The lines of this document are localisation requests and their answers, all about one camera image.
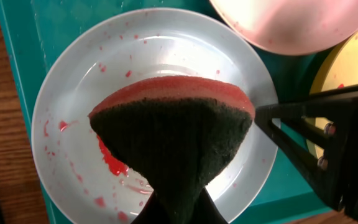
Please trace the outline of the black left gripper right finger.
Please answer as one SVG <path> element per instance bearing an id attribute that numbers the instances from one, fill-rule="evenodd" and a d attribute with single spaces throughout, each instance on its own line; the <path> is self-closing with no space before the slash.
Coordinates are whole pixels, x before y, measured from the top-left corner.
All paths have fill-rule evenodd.
<path id="1" fill-rule="evenodd" d="M 195 203 L 194 224 L 227 224 L 205 188 Z"/>

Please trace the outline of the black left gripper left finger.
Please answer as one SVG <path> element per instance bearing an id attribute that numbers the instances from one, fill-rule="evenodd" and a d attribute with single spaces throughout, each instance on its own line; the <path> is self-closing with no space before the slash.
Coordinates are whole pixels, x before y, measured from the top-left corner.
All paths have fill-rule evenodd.
<path id="1" fill-rule="evenodd" d="M 167 224 L 168 215 L 155 193 L 131 224 Z"/>

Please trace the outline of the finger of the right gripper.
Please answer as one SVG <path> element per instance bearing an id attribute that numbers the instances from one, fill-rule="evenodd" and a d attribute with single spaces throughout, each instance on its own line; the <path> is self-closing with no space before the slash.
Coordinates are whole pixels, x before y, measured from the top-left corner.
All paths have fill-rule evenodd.
<path id="1" fill-rule="evenodd" d="M 358 221 L 358 85 L 258 107 L 254 121 L 327 206 Z"/>

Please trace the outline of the green scrubbing sponge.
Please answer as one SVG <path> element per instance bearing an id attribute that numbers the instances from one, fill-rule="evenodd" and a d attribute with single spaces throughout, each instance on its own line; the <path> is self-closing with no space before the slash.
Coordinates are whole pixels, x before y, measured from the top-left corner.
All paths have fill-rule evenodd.
<path id="1" fill-rule="evenodd" d="M 147 179 L 168 223 L 194 223 L 200 192 L 236 156 L 254 117 L 239 87 L 177 75 L 121 88 L 89 121 L 112 156 Z"/>

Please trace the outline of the light blue plate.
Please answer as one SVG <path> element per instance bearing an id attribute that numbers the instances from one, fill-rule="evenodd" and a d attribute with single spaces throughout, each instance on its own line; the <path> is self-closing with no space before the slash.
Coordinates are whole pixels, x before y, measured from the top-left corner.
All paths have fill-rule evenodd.
<path id="1" fill-rule="evenodd" d="M 51 223 L 130 223 L 145 207 L 151 186 L 134 170 L 108 164 L 88 115 L 114 91 L 165 75 L 231 83 L 257 107 L 278 101 L 255 50 L 211 17 L 154 8 L 95 25 L 59 56 L 34 107 L 32 152 Z"/>

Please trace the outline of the yellow-green plate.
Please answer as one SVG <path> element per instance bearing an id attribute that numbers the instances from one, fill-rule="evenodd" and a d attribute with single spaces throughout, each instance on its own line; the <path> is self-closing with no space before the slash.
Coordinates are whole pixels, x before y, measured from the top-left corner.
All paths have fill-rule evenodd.
<path id="1" fill-rule="evenodd" d="M 320 66 L 310 93 L 358 85 L 358 31 L 338 44 Z"/>

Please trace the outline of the white plate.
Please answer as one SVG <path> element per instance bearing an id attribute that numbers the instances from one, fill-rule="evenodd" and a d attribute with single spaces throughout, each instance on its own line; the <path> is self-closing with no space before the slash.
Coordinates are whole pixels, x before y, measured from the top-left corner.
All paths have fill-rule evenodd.
<path id="1" fill-rule="evenodd" d="M 307 55 L 358 30 L 358 0 L 210 0 L 229 27 L 252 45 Z"/>

